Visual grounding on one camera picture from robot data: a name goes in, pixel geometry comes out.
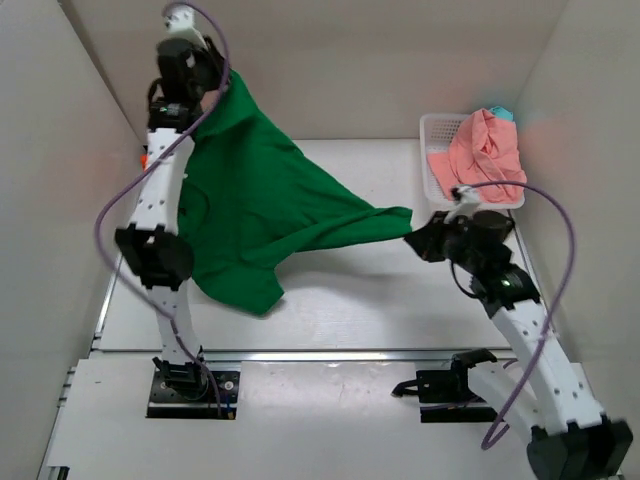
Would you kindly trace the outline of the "green t shirt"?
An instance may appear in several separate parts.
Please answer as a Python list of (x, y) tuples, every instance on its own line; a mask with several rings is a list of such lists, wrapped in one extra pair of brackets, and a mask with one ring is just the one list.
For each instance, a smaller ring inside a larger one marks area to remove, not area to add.
[(178, 228), (200, 290), (263, 316), (284, 294), (275, 269), (292, 254), (401, 238), (411, 218), (406, 207), (371, 205), (308, 159), (233, 72), (196, 131)]

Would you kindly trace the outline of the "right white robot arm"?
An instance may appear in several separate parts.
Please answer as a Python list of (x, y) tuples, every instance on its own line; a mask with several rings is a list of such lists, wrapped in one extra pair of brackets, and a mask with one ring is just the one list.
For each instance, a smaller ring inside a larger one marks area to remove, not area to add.
[(438, 211), (406, 237), (429, 263), (446, 262), (470, 277), (470, 291), (507, 340), (523, 373), (515, 381), (480, 351), (448, 376), (460, 400), (482, 398), (526, 445), (538, 479), (615, 476), (633, 442), (624, 420), (612, 420), (581, 380), (551, 329), (549, 311), (529, 274), (512, 261), (505, 240), (513, 221), (495, 211), (470, 217)]

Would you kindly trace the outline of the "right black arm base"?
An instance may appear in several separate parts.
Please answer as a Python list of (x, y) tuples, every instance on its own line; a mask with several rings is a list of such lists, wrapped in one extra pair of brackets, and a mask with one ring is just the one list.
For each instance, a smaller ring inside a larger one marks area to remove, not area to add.
[(415, 378), (398, 383), (391, 396), (416, 397), (423, 424), (491, 423), (497, 413), (470, 390), (468, 373), (480, 363), (501, 365), (506, 369), (516, 362), (516, 359), (501, 361), (488, 349), (456, 353), (449, 362), (448, 370), (417, 370)]

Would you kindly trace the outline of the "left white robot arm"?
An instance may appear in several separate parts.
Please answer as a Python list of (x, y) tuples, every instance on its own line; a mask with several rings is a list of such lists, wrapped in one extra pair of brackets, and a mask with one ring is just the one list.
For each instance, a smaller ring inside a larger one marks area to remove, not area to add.
[(283, 296), (275, 270), (298, 252), (402, 238), (405, 207), (376, 207), (308, 159), (260, 111), (210, 39), (157, 47), (146, 181), (115, 241), (158, 318), (154, 363), (188, 401), (221, 403), (186, 287), (257, 316)]

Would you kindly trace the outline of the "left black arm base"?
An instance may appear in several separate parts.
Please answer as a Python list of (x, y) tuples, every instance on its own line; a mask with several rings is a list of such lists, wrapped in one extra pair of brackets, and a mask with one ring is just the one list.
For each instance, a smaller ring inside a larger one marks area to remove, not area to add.
[(235, 420), (241, 372), (211, 370), (193, 363), (173, 365), (153, 358), (154, 375), (146, 417), (150, 419)]

